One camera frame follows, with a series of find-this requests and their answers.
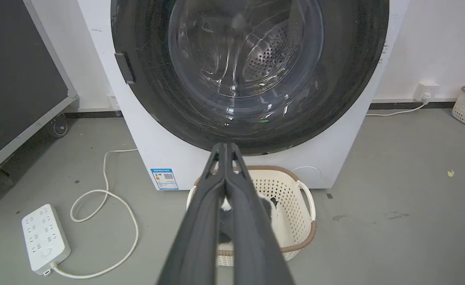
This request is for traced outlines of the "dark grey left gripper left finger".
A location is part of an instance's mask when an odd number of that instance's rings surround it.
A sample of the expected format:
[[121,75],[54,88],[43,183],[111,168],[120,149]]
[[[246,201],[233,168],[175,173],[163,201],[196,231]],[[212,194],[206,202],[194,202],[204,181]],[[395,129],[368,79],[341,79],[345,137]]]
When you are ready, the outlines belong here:
[[214,285],[218,210],[224,196],[226,144],[215,144],[177,231],[159,285]]

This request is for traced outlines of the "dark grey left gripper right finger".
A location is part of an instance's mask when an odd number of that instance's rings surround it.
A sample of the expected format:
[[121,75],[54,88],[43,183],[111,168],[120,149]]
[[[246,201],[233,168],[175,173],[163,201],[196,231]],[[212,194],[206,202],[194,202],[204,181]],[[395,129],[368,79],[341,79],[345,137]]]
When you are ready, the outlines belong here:
[[233,143],[225,148],[225,191],[233,209],[234,284],[293,285],[239,148]]

